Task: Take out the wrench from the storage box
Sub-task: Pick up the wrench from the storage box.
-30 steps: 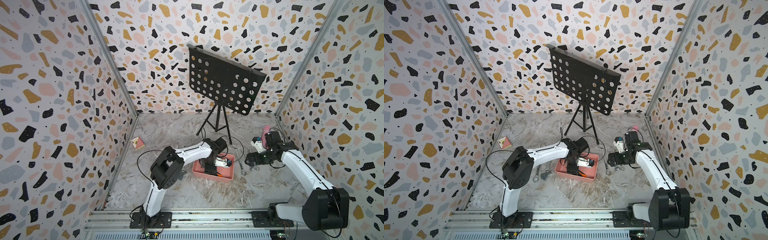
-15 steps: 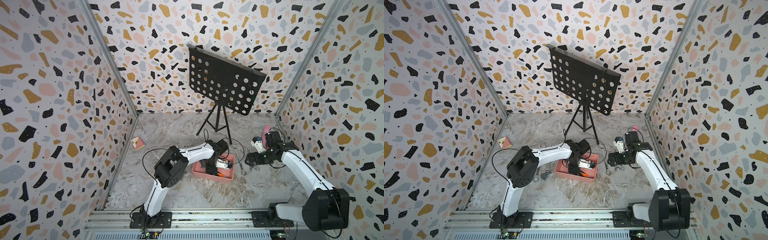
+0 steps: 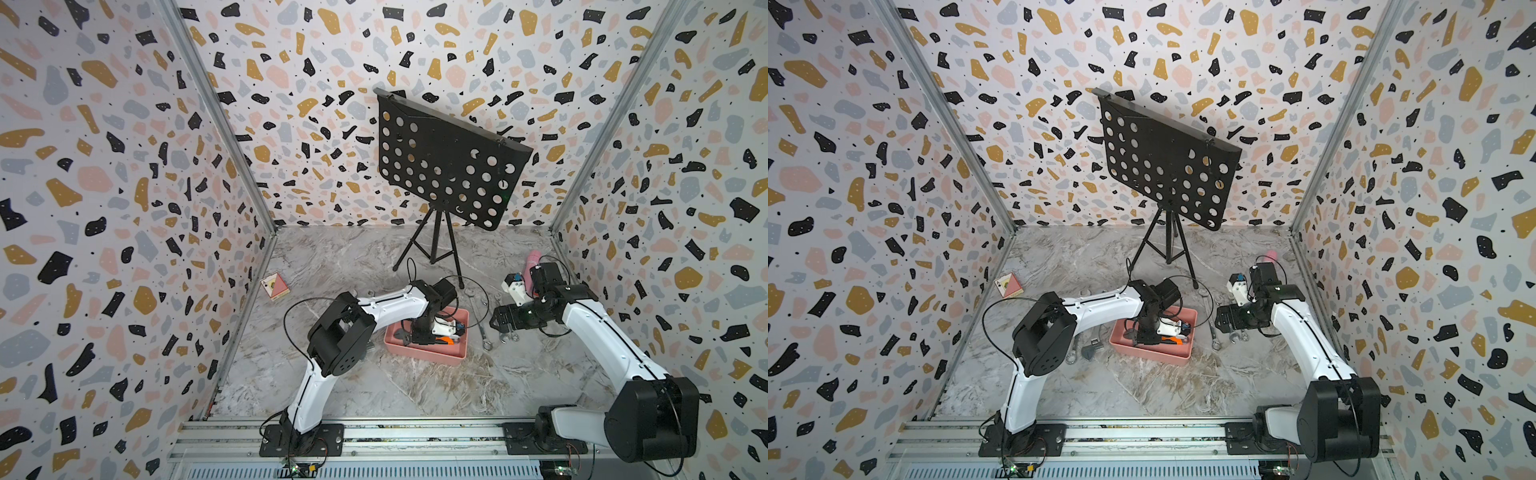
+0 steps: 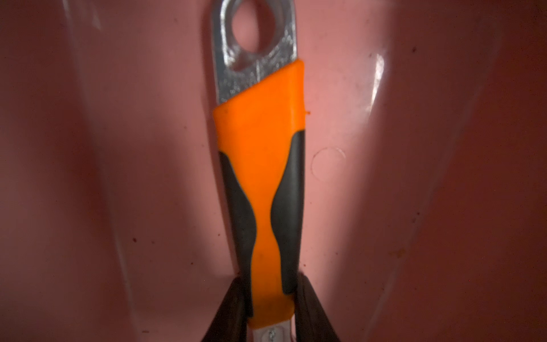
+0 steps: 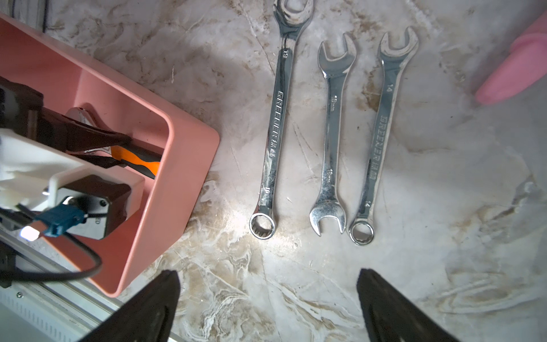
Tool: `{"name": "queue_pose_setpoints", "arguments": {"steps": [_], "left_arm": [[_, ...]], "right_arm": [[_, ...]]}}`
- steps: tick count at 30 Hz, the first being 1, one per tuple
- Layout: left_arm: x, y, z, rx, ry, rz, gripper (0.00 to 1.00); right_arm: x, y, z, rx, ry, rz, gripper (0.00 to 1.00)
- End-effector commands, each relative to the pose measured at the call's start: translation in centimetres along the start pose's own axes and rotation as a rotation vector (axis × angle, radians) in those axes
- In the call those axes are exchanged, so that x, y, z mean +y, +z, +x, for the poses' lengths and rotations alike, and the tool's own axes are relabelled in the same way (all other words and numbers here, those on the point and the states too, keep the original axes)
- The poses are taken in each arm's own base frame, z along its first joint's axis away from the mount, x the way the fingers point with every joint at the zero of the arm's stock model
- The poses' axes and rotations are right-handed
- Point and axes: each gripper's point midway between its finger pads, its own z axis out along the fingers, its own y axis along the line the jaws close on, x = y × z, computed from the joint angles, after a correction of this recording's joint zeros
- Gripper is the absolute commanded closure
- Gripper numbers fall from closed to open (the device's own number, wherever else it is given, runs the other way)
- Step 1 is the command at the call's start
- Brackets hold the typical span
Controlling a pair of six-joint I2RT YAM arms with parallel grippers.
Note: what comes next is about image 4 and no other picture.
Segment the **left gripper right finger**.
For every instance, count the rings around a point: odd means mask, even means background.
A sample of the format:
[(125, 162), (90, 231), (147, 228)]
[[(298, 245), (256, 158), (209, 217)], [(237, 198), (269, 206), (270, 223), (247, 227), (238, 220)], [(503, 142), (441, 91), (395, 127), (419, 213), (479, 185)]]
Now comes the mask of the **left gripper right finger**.
[(298, 342), (340, 342), (309, 278), (298, 273), (295, 327)]

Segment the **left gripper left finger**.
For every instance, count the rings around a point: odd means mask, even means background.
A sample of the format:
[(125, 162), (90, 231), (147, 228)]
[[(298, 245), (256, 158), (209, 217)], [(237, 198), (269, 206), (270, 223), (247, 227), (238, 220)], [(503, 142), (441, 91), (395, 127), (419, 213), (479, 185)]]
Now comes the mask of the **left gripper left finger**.
[(235, 278), (202, 342), (247, 341), (246, 306), (242, 280)]

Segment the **pink plastic storage box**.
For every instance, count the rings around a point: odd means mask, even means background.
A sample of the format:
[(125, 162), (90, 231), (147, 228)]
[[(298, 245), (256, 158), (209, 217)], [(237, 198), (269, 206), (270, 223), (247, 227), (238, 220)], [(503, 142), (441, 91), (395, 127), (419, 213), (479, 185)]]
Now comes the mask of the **pink plastic storage box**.
[[(1, 3), (1, 340), (199, 341), (235, 273), (210, 1)], [(298, 1), (342, 341), (546, 340), (545, 1)]]

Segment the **orange handled adjustable wrench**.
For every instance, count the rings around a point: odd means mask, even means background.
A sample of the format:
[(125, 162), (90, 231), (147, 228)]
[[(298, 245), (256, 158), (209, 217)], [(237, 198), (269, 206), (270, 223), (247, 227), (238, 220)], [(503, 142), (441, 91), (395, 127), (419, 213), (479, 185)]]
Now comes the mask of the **orange handled adjustable wrench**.
[(217, 146), (255, 341), (290, 341), (303, 228), (306, 111), (292, 1), (269, 1), (272, 41), (250, 52), (232, 22), (239, 1), (212, 8)]

